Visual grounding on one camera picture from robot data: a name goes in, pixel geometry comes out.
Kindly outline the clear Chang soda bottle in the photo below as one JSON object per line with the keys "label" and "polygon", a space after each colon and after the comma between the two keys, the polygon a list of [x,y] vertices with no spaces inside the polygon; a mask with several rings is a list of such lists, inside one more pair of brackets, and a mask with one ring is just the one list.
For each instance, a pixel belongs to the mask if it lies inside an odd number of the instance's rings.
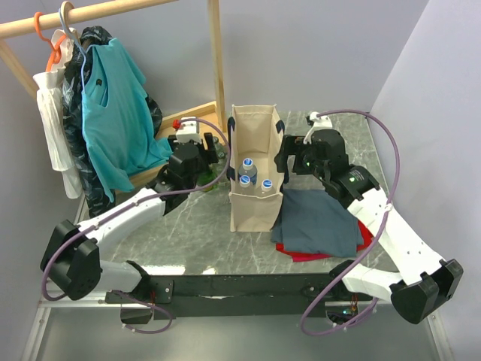
{"label": "clear Chang soda bottle", "polygon": [[212,166],[224,167],[226,164],[229,164],[228,153],[222,140],[214,136],[213,145],[215,148],[216,161]]}
{"label": "clear Chang soda bottle", "polygon": [[228,172],[226,171],[222,177],[219,179],[217,183],[220,187],[229,187],[230,186],[230,179],[228,177]]}

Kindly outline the green Perrier glass bottle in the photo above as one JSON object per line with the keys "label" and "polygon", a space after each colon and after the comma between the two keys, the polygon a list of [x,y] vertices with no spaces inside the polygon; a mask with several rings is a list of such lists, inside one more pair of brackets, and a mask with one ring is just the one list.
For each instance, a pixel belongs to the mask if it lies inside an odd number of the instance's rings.
{"label": "green Perrier glass bottle", "polygon": [[208,170],[200,173],[197,179],[197,186],[202,187],[203,192],[210,192],[211,190],[216,189],[216,182],[215,180],[218,177],[218,172],[209,167]]}

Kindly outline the cream canvas tote bag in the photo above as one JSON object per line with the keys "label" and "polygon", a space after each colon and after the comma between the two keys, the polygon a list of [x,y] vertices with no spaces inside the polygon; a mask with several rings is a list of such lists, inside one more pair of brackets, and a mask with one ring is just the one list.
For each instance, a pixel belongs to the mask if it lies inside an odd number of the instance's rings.
{"label": "cream canvas tote bag", "polygon": [[[274,225],[283,202],[280,188],[284,173],[278,173],[274,157],[285,133],[284,122],[274,105],[242,105],[232,107],[228,119],[228,142],[231,159],[228,177],[231,183],[231,231],[268,232]],[[244,195],[237,170],[245,158],[252,158],[258,170],[253,194]],[[275,193],[260,197],[258,188],[270,179]]]}

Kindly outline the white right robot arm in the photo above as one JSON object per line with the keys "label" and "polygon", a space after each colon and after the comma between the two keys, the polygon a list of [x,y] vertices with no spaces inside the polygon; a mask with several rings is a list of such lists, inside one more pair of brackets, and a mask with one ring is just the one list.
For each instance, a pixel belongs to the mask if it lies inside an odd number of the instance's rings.
{"label": "white right robot arm", "polygon": [[293,173],[311,174],[327,194],[359,220],[394,262],[396,272],[347,262],[329,281],[336,299],[363,293],[392,303],[407,322],[418,324],[449,301],[464,274],[461,264],[432,250],[394,209],[379,182],[364,167],[349,163],[345,142],[333,129],[308,136],[284,136],[274,161],[285,171],[294,158]]}

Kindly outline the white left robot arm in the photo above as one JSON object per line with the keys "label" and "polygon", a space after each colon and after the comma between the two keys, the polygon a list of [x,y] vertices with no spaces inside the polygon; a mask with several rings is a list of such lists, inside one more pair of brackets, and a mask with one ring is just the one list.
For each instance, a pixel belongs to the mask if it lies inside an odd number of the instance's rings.
{"label": "white left robot arm", "polygon": [[133,302],[148,297],[153,287],[144,268],[128,260],[104,261],[101,255],[145,223],[170,214],[191,193],[203,189],[197,184],[198,177],[217,157],[213,137],[200,133],[201,124],[220,131],[197,117],[175,122],[176,132],[169,138],[174,145],[170,164],[162,166],[135,196],[100,216],[78,224],[64,220],[54,228],[40,265],[41,293],[46,300],[77,301],[94,291],[125,293]]}

